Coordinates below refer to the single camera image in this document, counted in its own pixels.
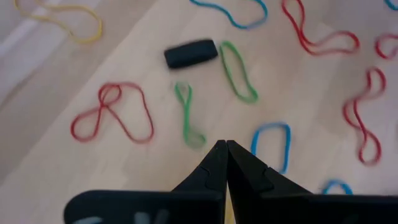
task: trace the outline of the black plastic tool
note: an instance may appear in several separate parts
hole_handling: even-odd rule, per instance
[[[210,39],[196,40],[165,50],[169,68],[184,68],[206,62],[218,56],[217,48]]]
[[[398,197],[314,195],[224,140],[171,192],[89,191],[70,200],[63,217],[66,224],[223,224],[227,181],[238,224],[398,223]]]

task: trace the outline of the black eraser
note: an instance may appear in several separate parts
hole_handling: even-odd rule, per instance
[[[210,39],[196,40],[171,47],[164,52],[169,68],[184,68],[217,57],[216,45]]]

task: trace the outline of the green rubber band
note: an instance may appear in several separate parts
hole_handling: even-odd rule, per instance
[[[232,79],[231,69],[229,68],[229,66],[228,66],[228,64],[227,64],[227,62],[225,60],[225,56],[224,56],[224,48],[225,47],[229,48],[232,51],[232,53],[234,53],[235,56],[237,56],[237,58],[239,59],[240,64],[241,64],[241,70],[242,70],[242,73],[243,73],[243,78],[244,78],[246,86],[247,86],[247,88],[248,88],[248,90],[250,92],[250,96],[243,96],[236,89],[235,83],[234,83],[234,81]],[[246,71],[246,67],[244,66],[244,62],[243,62],[243,58],[242,58],[241,54],[238,52],[236,47],[229,41],[224,41],[224,42],[221,43],[221,45],[220,45],[220,54],[221,54],[221,58],[222,58],[222,61],[223,61],[223,65],[224,65],[224,70],[225,70],[226,76],[227,76],[228,81],[231,84],[232,89],[235,92],[236,96],[240,100],[242,100],[242,101],[244,101],[246,103],[255,103],[259,99],[259,96],[257,94],[257,91],[250,84],[250,81],[249,81],[249,78],[248,78],[248,73]]]
[[[188,96],[185,100],[184,96],[182,95],[182,89],[188,88]],[[188,84],[184,83],[176,83],[174,86],[174,92],[181,102],[183,109],[184,109],[184,125],[183,125],[183,136],[185,143],[192,147],[192,148],[199,148],[206,144],[206,136],[200,134],[199,132],[195,131],[189,122],[190,117],[190,107],[192,102],[192,88]]]

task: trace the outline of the blue rubber band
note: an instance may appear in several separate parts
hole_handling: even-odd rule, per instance
[[[232,17],[231,13],[226,10],[223,6],[217,5],[215,3],[209,3],[209,2],[202,2],[202,1],[197,1],[197,0],[190,0],[190,2],[196,4],[197,6],[202,6],[202,7],[210,7],[216,10],[221,11],[222,13],[224,13],[229,21],[232,23],[232,26],[235,26],[238,29],[252,29],[255,28],[261,24],[263,24],[268,17],[268,9],[266,4],[262,1],[262,0],[253,0],[255,2],[257,2],[258,4],[260,4],[260,6],[262,7],[262,10],[264,11],[264,17],[262,19],[259,19],[258,21],[252,22],[248,25],[241,25],[238,24],[237,22],[235,22],[234,18]]]
[[[341,187],[341,189],[343,189],[346,194],[348,194],[348,195],[353,194],[353,190],[351,189],[351,187],[349,187],[349,185],[346,184],[346,182],[344,182],[342,180],[338,180],[338,179],[329,180],[326,187],[322,190],[322,194],[328,194],[329,190],[332,187],[334,187],[335,185],[339,185]]]
[[[253,140],[251,142],[251,153],[253,155],[256,155],[257,153],[257,142],[259,140],[259,135],[267,130],[267,129],[271,129],[271,128],[283,128],[285,129],[285,133],[286,133],[286,143],[285,143],[285,156],[284,156],[284,165],[282,167],[282,170],[279,171],[280,174],[286,174],[287,172],[287,168],[289,166],[289,151],[290,151],[290,142],[291,142],[291,130],[290,130],[290,126],[286,123],[283,122],[276,122],[276,123],[268,123],[268,124],[263,124],[255,133],[253,136]]]
[[[391,2],[391,0],[384,0],[384,2],[387,4],[387,6],[394,10],[394,11],[398,11],[398,6],[394,5],[394,3]]]

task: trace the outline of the light wood surface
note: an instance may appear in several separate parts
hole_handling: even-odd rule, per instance
[[[361,39],[358,54],[325,57],[303,51],[280,1],[265,1],[269,18],[250,31],[238,30],[223,14],[188,0],[53,2],[92,7],[104,20],[104,36],[94,44],[77,45],[52,24],[21,18],[11,1],[0,3],[0,223],[62,223],[68,200],[90,189],[171,190],[216,140],[234,139],[249,149],[254,131],[273,121],[292,128],[286,176],[306,189],[317,193],[328,179],[340,178],[356,194],[398,193],[398,58],[383,61],[373,51],[380,33],[398,32],[398,14],[382,1],[304,0],[310,39],[338,29]],[[226,6],[242,23],[261,16],[251,1],[213,2]],[[28,1],[24,4],[37,10]],[[299,15],[294,2],[289,9]],[[85,14],[65,12],[59,18],[77,34],[95,31],[95,21]],[[167,69],[164,49],[204,37],[237,46],[259,92],[258,103],[246,105],[235,97],[220,58],[177,72]],[[331,43],[349,44],[345,39]],[[378,166],[365,167],[356,158],[361,136],[344,122],[341,107],[363,89],[364,72],[373,65],[385,72],[387,91],[359,110],[381,140],[383,155]],[[244,91],[242,78],[234,77]],[[69,131],[73,118],[98,105],[96,94],[103,83],[119,81],[143,88],[154,139],[132,143],[107,114],[94,141],[75,141]],[[201,149],[184,144],[176,81],[193,88],[191,123],[208,138]],[[126,91],[114,109],[133,134],[148,133],[137,93]],[[93,122],[82,125],[89,130]],[[259,142],[258,157],[275,169],[282,165],[282,141],[282,132],[269,131]],[[368,144],[366,155],[373,150],[374,144]]]

